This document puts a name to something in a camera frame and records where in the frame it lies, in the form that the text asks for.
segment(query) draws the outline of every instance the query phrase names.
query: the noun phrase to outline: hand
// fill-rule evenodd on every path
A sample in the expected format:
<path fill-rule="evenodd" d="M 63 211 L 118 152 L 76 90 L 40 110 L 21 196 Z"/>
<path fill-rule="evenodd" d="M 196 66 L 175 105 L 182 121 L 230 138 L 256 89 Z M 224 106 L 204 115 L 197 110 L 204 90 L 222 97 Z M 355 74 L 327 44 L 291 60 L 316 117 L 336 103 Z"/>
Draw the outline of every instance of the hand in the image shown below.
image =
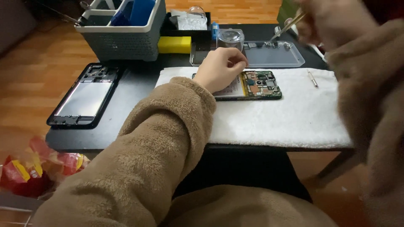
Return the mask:
<path fill-rule="evenodd" d="M 297 0 L 306 16 L 296 24 L 304 43 L 334 50 L 378 27 L 361 0 Z"/>
<path fill-rule="evenodd" d="M 208 53 L 194 81 L 214 93 L 229 86 L 247 65 L 247 58 L 237 48 L 219 47 Z"/>

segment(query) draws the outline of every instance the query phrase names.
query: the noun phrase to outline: white towel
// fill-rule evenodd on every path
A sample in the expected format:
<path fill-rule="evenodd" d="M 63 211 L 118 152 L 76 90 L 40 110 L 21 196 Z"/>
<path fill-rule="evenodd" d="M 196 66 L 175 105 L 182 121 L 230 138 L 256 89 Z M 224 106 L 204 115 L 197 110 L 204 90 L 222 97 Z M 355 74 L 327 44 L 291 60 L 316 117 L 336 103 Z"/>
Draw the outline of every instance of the white towel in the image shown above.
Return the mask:
<path fill-rule="evenodd" d="M 196 67 L 165 68 L 156 86 L 175 76 L 192 78 Z M 269 69 L 246 69 L 268 71 Z M 337 114 L 334 72 L 309 69 L 270 69 L 282 99 L 217 102 L 210 143 L 269 145 L 275 147 L 347 148 L 351 141 Z"/>

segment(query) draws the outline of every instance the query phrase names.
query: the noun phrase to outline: blue bottle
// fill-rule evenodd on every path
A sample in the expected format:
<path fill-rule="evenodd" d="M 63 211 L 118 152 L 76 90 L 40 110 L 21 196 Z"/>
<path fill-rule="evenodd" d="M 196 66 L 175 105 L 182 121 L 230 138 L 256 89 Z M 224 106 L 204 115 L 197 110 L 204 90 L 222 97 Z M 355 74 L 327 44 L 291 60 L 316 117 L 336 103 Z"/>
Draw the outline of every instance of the blue bottle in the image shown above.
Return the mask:
<path fill-rule="evenodd" d="M 132 26 L 145 26 L 149 21 L 155 0 L 134 0 L 130 23 Z"/>

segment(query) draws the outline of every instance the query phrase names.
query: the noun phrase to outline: yellow sponge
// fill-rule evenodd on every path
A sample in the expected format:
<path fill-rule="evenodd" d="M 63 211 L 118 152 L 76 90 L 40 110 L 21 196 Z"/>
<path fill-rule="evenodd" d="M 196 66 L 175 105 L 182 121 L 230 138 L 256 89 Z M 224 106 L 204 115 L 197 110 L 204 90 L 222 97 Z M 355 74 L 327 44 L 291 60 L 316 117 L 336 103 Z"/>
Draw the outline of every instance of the yellow sponge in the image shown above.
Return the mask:
<path fill-rule="evenodd" d="M 190 54 L 191 53 L 191 37 L 169 37 L 162 36 L 158 41 L 158 52 L 160 54 Z"/>

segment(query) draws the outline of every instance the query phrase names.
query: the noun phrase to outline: brown fleece sleeve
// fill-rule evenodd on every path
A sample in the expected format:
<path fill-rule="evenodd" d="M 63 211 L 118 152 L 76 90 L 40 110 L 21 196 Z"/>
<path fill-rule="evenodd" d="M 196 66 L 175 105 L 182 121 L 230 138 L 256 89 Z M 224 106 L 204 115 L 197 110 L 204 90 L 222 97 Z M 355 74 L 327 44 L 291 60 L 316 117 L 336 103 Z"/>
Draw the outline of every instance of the brown fleece sleeve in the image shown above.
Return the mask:
<path fill-rule="evenodd" d="M 367 158 L 364 192 L 374 226 L 404 226 L 404 20 L 390 21 L 328 56 L 340 116 Z"/>
<path fill-rule="evenodd" d="M 157 226 L 203 153 L 215 109 L 213 96 L 191 79 L 155 88 L 117 139 L 38 209 L 34 226 Z"/>

